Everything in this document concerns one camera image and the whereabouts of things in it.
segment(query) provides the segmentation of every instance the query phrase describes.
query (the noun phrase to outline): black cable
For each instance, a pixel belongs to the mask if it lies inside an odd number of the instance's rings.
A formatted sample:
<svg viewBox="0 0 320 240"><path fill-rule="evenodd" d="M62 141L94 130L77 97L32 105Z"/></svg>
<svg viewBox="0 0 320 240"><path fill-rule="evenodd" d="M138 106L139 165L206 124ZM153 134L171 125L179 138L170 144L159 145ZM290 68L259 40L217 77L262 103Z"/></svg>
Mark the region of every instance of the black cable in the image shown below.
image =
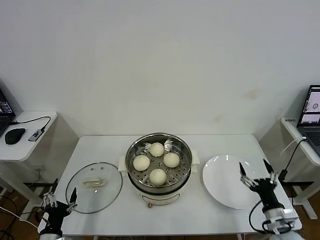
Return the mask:
<svg viewBox="0 0 320 240"><path fill-rule="evenodd" d="M285 169L282 169L282 171L280 172L280 175L279 175L278 179L279 179L281 184L285 181L286 175L288 173L287 169L288 169L288 167L289 167L289 165L290 165L290 163L291 163L291 161L292 161L292 159L293 159L293 157L295 155L296 150L298 149L300 143L302 143L303 141L307 141L307 139L304 138L304 139L302 139L301 141L298 142L298 144L295 146L295 149L292 152L292 155L290 157L290 160L289 160L288 164L286 165Z"/></svg>
<svg viewBox="0 0 320 240"><path fill-rule="evenodd" d="M286 165L286 167L285 167L285 169L284 169L285 171L287 171L287 169L288 169L288 167L289 167L289 165L290 165L290 163L291 163L291 161L292 161L292 158L294 157L295 152L296 152L297 148L299 147L300 143L302 143L302 142L304 142L304 141L306 141L306 140L307 140L307 139L302 139L302 140L299 141L298 144L295 146L295 149L293 150L293 153L292 153L292 155L291 155L291 157L290 157L290 160L289 160L288 164Z"/></svg>
<svg viewBox="0 0 320 240"><path fill-rule="evenodd" d="M18 216L21 216L21 215L24 215L24 214L34 214L34 213L37 213L38 211L29 211L29 212L23 212L23 213L20 213ZM5 215L9 215L9 216L14 216L14 215L12 215L12 214L10 214L10 213L5 213L5 212L2 212L2 211L0 211L0 214L5 214Z"/></svg>
<svg viewBox="0 0 320 240"><path fill-rule="evenodd" d="M33 122L33 121L36 121L36 120L39 120L39 119L49 119L46 122L46 124L41 128L41 130L44 131L46 126L48 125L48 123L50 123L50 121L51 121L51 117L50 116L41 116L41 117L38 117L38 118L35 118L35 119L31 119L31 120L28 120L28 121L12 121L12 122L9 123L9 125L26 124L26 123L30 123L30 122Z"/></svg>
<svg viewBox="0 0 320 240"><path fill-rule="evenodd" d="M29 202L29 200L27 200L27 201L25 202L25 204L23 204L22 207L19 208L19 210L17 211L17 214L16 214L16 215L21 216L21 215L23 215L23 214L27 214L27 213L28 213L28 212L24 212L24 213L21 212L21 211L23 211L23 210L25 209L25 207L27 206L28 202ZM10 226L7 228L9 235L11 235L10 232L13 230L13 226L14 226L15 221L16 221L17 219L18 219L18 218L17 218L16 216L14 216L14 218L13 218L13 220L12 220L12 223L11 223Z"/></svg>
<svg viewBox="0 0 320 240"><path fill-rule="evenodd" d="M293 187L290 186L290 193L291 193L291 205L294 208L294 192L293 192Z"/></svg>
<svg viewBox="0 0 320 240"><path fill-rule="evenodd" d="M36 182L38 182L40 180L40 178L41 178L40 171L37 171L37 172L38 172L38 179L35 180L34 182L30 183L29 185L26 185L27 187L31 187L33 184L35 184Z"/></svg>
<svg viewBox="0 0 320 240"><path fill-rule="evenodd" d="M14 202L14 206L15 206L15 214L17 214L18 213L18 208L17 208L17 205L16 205L15 202ZM14 237L10 234L10 231L12 229L12 226L13 226L13 223L14 223L15 220L16 220L16 217L13 218L12 222L9 224L9 226L5 230L0 230L0 233L3 233L1 235L1 237L0 237L0 240L2 240L5 235L7 236L7 238L6 238L7 240L9 239L9 237L11 238L11 240L14 240Z"/></svg>
<svg viewBox="0 0 320 240"><path fill-rule="evenodd" d="M12 202L12 203L13 203L13 205L14 205L14 208L15 208L15 214L17 214L18 207L17 207L16 203L15 203L13 200L11 200L9 197L7 197L7 196L0 195L0 197L1 197L1 198L4 198L4 199L8 199L10 202ZM12 216L12 214L10 214L10 213L6 213L6 212L3 212L2 210L0 210L0 214L10 215L10 216Z"/></svg>
<svg viewBox="0 0 320 240"><path fill-rule="evenodd" d="M262 223L262 229L264 230L264 232L266 233L266 234L275 234L273 231L269 231L268 229L266 229L266 227L265 227L265 225L267 224L267 222L269 222L270 223L270 221L264 221L263 223Z"/></svg>
<svg viewBox="0 0 320 240"><path fill-rule="evenodd" d="M250 213L249 213L249 224L250 224L250 227L251 227L253 230L255 230L256 232L261 233L261 234L266 234L265 231L256 229L256 228L252 225L252 223L251 223L251 215L252 215L252 213L254 212L254 210L256 209L256 207L257 207L261 202L262 202L261 200L258 201L258 203L257 203L256 205L254 205L254 207L251 209L251 211L250 211Z"/></svg>
<svg viewBox="0 0 320 240"><path fill-rule="evenodd" d="M23 210L23 209L26 207L26 205L28 204L28 202L29 202L29 201L27 200L26 203L22 205L22 207L16 212L16 215L20 215L20 214L19 214L20 211ZM14 224L15 224L16 219L17 219L17 217L14 216L12 222L9 224L9 226L6 228L6 230L0 230L0 232L3 233L2 236L0 237L0 240L2 240L5 235L7 235L7 240L9 239L8 237L10 237L11 240L14 240L14 237L11 235L10 232L11 232L12 229L13 229L13 226L14 226Z"/></svg>

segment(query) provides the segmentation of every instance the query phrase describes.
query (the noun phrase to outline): white table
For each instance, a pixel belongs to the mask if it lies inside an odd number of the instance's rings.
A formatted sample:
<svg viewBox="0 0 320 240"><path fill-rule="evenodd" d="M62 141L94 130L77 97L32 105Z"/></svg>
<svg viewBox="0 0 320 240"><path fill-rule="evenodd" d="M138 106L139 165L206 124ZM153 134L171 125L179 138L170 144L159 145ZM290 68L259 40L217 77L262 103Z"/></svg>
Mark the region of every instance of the white table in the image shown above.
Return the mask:
<svg viewBox="0 0 320 240"><path fill-rule="evenodd" d="M202 182L202 168L207 160L220 154L236 154L255 163L264 176L266 159L253 135L181 135L189 147L196 150L200 165L192 173L181 197L165 206L147 208L127 177L117 199L107 208L81 214L73 211L62 225L65 236L147 236L147 235L211 235L252 233L249 209L236 210L222 205L206 191ZM66 202L65 192L71 177L81 168L96 162L118 166L130 144L138 136L83 136L80 138L55 191L58 201ZM283 188L275 189L278 200L292 208ZM260 205L252 215L252 222L260 228L265 216ZM39 230L44 227L41 222Z"/></svg>
<svg viewBox="0 0 320 240"><path fill-rule="evenodd" d="M285 129L289 132L289 134L293 137L293 139L299 139L303 137L302 134L297 129L298 120L299 120L299 117L297 116L283 117L281 119L281 123L283 124ZM320 166L320 157L308 142L304 141L300 143L299 147L301 148L303 153L306 155L306 157L309 159L309 161L313 165L317 167ZM300 164L300 166L295 169L295 173L293 175L298 174L304 168L305 168L305 165ZM310 219L317 219L318 216L314 211L314 209L312 208L312 206L310 205L308 199L320 190L320 176L313 184L307 187L304 191L302 191L299 186L293 186L293 189L297 194L297 196L293 198L293 204L295 206L302 205Z"/></svg>
<svg viewBox="0 0 320 240"><path fill-rule="evenodd" d="M48 118L39 119L36 121L10 125L3 135L0 137L0 179L9 184L30 202L25 207L25 212L28 212L33 205L41 204L42 200L33 191L31 191L27 186L25 186L18 176L16 176L4 162L23 162L25 161L38 143L41 141L43 136L46 134L51 124L57 118L57 112L55 111L23 111L16 112L16 118L18 122L24 122L32 119L36 119L42 116L51 117L51 121L45 127L44 133L35 142L28 141L28 139L35 133L36 130L41 129L47 122ZM19 142L13 145L8 145L5 143L5 135L8 131L16 128L24 128L25 133Z"/></svg>

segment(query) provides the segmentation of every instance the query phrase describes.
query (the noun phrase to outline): white plate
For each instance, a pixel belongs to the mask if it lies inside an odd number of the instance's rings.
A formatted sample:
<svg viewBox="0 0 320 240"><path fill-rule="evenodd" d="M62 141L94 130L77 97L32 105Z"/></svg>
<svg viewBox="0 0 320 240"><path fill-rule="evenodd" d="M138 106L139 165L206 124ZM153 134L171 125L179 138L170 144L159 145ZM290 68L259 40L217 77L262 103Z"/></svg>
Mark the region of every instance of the white plate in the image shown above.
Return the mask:
<svg viewBox="0 0 320 240"><path fill-rule="evenodd" d="M261 177L249 161L234 155L219 155L204 165L203 182L208 192L223 205L234 209L249 209L260 199L257 193L250 191L240 181L239 162L248 177Z"/></svg>

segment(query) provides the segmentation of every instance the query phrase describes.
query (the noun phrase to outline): wooden floor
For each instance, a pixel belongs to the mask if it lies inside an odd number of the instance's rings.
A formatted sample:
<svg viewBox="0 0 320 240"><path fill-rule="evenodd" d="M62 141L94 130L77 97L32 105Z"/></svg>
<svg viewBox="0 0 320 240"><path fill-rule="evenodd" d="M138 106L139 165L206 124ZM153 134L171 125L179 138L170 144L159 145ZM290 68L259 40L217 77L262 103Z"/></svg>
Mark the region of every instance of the wooden floor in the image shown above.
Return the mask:
<svg viewBox="0 0 320 240"><path fill-rule="evenodd" d="M289 188L285 188L287 195L291 196L291 191ZM6 195L8 198L13 200L17 205L17 209L23 209L23 207L27 204L27 200L21 196L19 193L14 191L13 193L7 193ZM320 192L316 193L309 199L313 209L315 210L316 214L320 217ZM3 198L0 201L0 206L10 210L11 212L16 212L14 205L7 199ZM296 211L299 214L300 220L302 222L302 230L299 231L299 234L306 240L320 240L320 219L317 220L310 220L305 213L302 206L296 206ZM39 224L35 219L35 214L32 213L29 221L35 224L36 226ZM14 220L14 216L12 215L5 215L0 213L0 230L5 230ZM6 236L2 236L2 232L0 232L0 240L6 240ZM26 222L21 222L18 219L14 221L10 234L14 237L14 240L37 240L39 239L39 234L37 229ZM92 237L84 237L84 240L92 240ZM100 240L120 240L119 237L100 237ZM122 237L121 240L237 240L236 235L202 235L202 236L147 236L144 237Z"/></svg>

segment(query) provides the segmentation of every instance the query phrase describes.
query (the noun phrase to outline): computer mouse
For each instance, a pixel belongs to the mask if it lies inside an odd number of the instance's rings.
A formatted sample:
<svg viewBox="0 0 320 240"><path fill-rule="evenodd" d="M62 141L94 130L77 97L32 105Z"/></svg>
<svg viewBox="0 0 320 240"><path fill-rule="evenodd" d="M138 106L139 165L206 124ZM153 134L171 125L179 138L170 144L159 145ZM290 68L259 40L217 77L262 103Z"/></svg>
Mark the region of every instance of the computer mouse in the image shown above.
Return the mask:
<svg viewBox="0 0 320 240"><path fill-rule="evenodd" d="M4 141L8 145L16 144L26 132L25 128L15 128L8 131L4 136Z"/></svg>

